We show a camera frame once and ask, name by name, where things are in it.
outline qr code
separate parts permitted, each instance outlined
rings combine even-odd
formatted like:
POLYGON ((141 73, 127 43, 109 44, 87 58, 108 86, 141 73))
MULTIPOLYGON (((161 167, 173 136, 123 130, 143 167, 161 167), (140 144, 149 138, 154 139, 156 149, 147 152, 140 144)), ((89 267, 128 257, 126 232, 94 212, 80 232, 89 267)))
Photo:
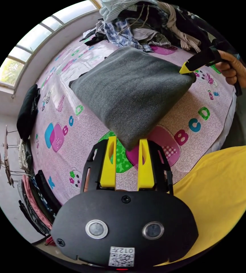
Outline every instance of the qr code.
POLYGON ((110 253, 109 266, 133 267, 134 254, 110 253))

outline window frame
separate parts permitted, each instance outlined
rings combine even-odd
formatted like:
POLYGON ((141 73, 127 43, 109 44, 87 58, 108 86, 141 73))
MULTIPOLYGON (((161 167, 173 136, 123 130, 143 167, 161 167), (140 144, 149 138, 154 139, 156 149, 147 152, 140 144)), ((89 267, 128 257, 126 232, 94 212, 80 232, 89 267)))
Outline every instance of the window frame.
POLYGON ((53 19, 55 19, 57 22, 59 22, 59 23, 61 24, 61 26, 60 26, 57 30, 53 30, 53 29, 51 29, 50 27, 48 27, 47 25, 45 25, 44 23, 40 22, 38 25, 41 25, 42 27, 44 27, 44 28, 46 28, 47 30, 49 30, 49 31, 51 32, 51 34, 50 34, 47 38, 45 38, 45 39, 40 43, 40 45, 39 45, 34 51, 31 50, 31 49, 28 49, 28 48, 26 48, 26 47, 23 47, 23 46, 21 46, 21 45, 18 45, 18 44, 15 45, 15 47, 20 48, 20 49, 22 49, 22 50, 24 50, 24 51, 30 53, 31 56, 30 56, 30 57, 28 58, 28 60, 25 62, 25 61, 20 60, 20 59, 18 59, 18 58, 16 58, 16 57, 13 57, 13 56, 8 55, 6 58, 11 59, 11 60, 13 60, 13 61, 17 61, 17 62, 23 64, 24 66, 23 66, 23 68, 22 68, 20 74, 18 75, 18 78, 17 78, 17 80, 16 80, 16 82, 15 82, 14 85, 12 85, 12 84, 10 84, 10 83, 6 83, 6 82, 0 81, 0 87, 8 88, 9 91, 10 91, 10 93, 11 93, 11 91, 13 90, 13 95, 12 95, 12 97, 13 97, 13 96, 15 95, 15 90, 18 88, 18 85, 19 85, 19 82, 20 82, 20 80, 21 80, 21 77, 22 77, 22 75, 24 74, 24 72, 26 71, 27 66, 29 65, 29 63, 31 62, 31 60, 34 58, 34 56, 41 50, 41 48, 42 48, 42 47, 43 47, 43 46, 44 46, 52 37, 54 37, 58 32, 60 32, 62 29, 64 29, 65 26, 71 25, 72 23, 78 21, 80 18, 85 17, 85 16, 87 16, 87 15, 89 15, 89 14, 91 14, 91 13, 94 13, 94 12, 100 10, 101 5, 100 5, 96 0, 89 0, 89 1, 95 6, 96 9, 95 9, 95 10, 92 10, 92 11, 89 11, 89 12, 86 12, 86 13, 84 13, 84 14, 81 14, 81 15, 79 15, 79 16, 73 18, 72 20, 70 20, 70 21, 67 22, 67 23, 63 23, 63 22, 62 22, 59 18, 57 18, 56 16, 50 15, 49 17, 52 17, 53 19))

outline window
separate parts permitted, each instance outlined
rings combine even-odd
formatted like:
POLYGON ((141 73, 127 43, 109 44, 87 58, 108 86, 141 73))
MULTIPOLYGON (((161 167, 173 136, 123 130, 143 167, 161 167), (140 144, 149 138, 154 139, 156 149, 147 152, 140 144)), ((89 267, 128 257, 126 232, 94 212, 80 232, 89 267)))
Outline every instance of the window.
POLYGON ((34 51, 51 34, 57 31, 62 25, 90 11, 98 10, 95 1, 86 0, 64 8, 48 17, 31 29, 11 50, 8 57, 0 67, 0 82, 8 84, 9 88, 15 88, 17 79, 34 51))
POLYGON ((34 51, 50 34, 45 27, 36 25, 18 42, 18 45, 34 51))
POLYGON ((57 30, 58 28, 60 28, 62 25, 55 20, 52 17, 48 17, 45 20, 42 21, 46 26, 48 26, 49 28, 51 28, 52 30, 57 30))
POLYGON ((86 0, 64 8, 54 13, 54 16, 66 24, 70 20, 93 10, 96 10, 95 5, 90 0, 86 0))
POLYGON ((14 85, 23 66, 22 63, 6 58, 0 67, 0 82, 14 85))
POLYGON ((12 56, 12 57, 15 57, 17 59, 20 59, 24 62, 27 62, 27 60, 29 59, 29 57, 31 56, 30 53, 20 49, 20 48, 17 48, 17 47, 14 47, 11 52, 9 53, 9 56, 12 56))

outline finger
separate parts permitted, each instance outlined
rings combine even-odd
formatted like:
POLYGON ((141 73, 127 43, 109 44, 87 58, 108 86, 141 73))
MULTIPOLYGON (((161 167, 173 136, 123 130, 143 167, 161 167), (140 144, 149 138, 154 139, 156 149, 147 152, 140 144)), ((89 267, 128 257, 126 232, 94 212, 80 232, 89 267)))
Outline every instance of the finger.
POLYGON ((215 66, 220 72, 222 72, 223 70, 228 70, 228 69, 231 68, 230 64, 226 63, 226 62, 216 63, 215 66))
POLYGON ((218 50, 218 52, 220 53, 221 58, 224 60, 227 60, 229 62, 235 62, 235 60, 237 60, 237 58, 230 53, 227 53, 221 50, 218 50))
POLYGON ((220 53, 220 56, 223 60, 229 61, 232 68, 234 68, 236 71, 241 71, 243 65, 241 62, 234 57, 232 54, 218 50, 220 53))
POLYGON ((89 168, 89 170, 87 172, 87 177, 86 177, 85 186, 84 186, 84 192, 86 192, 88 190, 88 184, 89 184, 89 180, 90 180, 90 173, 91 173, 91 168, 89 168))
POLYGON ((226 78, 226 82, 230 85, 234 85, 237 82, 237 77, 234 76, 232 78, 226 78))
POLYGON ((232 78, 232 77, 234 77, 234 76, 237 75, 237 72, 236 72, 235 69, 231 68, 231 69, 222 71, 222 74, 223 74, 226 78, 232 78))

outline tree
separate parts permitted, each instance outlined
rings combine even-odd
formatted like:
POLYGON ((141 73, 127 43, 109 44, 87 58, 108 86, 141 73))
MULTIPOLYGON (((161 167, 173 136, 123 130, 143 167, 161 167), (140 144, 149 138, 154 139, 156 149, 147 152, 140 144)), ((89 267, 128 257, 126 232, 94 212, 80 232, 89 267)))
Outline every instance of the tree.
POLYGON ((3 68, 1 80, 6 83, 15 84, 22 68, 23 68, 22 63, 19 63, 11 59, 7 59, 6 64, 3 68))

